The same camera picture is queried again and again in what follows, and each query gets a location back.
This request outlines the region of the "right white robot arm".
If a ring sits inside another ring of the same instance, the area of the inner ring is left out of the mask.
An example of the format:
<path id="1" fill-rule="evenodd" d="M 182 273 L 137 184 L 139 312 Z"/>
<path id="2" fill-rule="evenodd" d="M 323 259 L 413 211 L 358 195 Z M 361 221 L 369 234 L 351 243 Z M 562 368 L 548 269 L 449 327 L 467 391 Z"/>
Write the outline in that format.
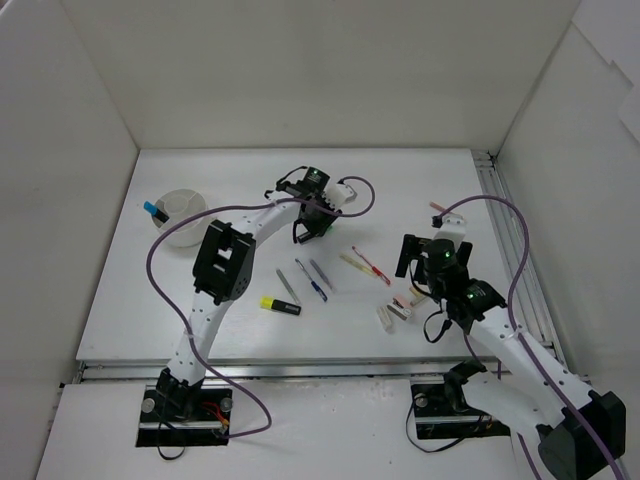
<path id="1" fill-rule="evenodd" d="M 481 410 L 535 443 L 557 479 L 589 479 L 615 467 L 626 451 L 626 407 L 573 375 L 513 318 L 489 283 L 470 276 L 472 246 L 407 234 L 396 268 L 414 265 L 414 280 L 445 307 L 446 317 L 507 368 L 520 383 L 498 380 L 480 362 L 464 361 L 445 375 L 442 398 L 455 411 Z"/>

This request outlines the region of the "yellow cap highlighter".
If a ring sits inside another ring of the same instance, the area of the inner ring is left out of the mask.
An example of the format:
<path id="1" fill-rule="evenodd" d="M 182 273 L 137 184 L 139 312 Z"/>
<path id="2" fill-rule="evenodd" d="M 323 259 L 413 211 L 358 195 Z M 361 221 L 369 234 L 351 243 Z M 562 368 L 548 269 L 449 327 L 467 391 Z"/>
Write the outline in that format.
<path id="1" fill-rule="evenodd" d="M 260 307 L 265 310 L 293 316 L 299 316 L 302 311 L 299 305 L 267 296 L 263 296 L 260 299 Z"/>

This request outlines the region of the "blue cap highlighter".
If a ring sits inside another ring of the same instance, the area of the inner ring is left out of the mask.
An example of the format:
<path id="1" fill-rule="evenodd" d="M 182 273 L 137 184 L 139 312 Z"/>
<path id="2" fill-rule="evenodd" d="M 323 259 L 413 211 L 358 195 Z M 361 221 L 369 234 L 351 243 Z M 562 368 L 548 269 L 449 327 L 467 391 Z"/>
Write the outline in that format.
<path id="1" fill-rule="evenodd" d="M 169 220 L 169 216 L 162 211 L 159 207 L 151 202 L 145 201 L 143 208 L 146 212 L 150 214 L 152 218 L 160 222 L 161 224 L 166 223 Z"/>

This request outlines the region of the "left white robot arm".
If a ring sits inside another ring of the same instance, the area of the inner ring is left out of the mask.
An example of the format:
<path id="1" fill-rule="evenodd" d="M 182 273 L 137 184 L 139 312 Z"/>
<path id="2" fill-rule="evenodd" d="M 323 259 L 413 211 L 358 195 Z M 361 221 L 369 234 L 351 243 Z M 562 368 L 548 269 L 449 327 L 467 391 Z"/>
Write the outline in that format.
<path id="1" fill-rule="evenodd" d="M 156 384 L 164 408 L 175 418 L 191 418 L 199 409 L 198 391 L 206 376 L 201 359 L 210 350 L 229 307 L 248 289 L 257 248 L 287 225 L 305 229 L 294 235 L 296 243 L 321 237 L 342 208 L 355 199 L 357 193 L 343 181 L 328 182 L 327 174 L 309 167 L 302 179 L 280 179 L 267 190 L 264 208 L 249 210 L 234 222 L 216 219 L 209 224 L 192 269 L 191 313 Z"/>

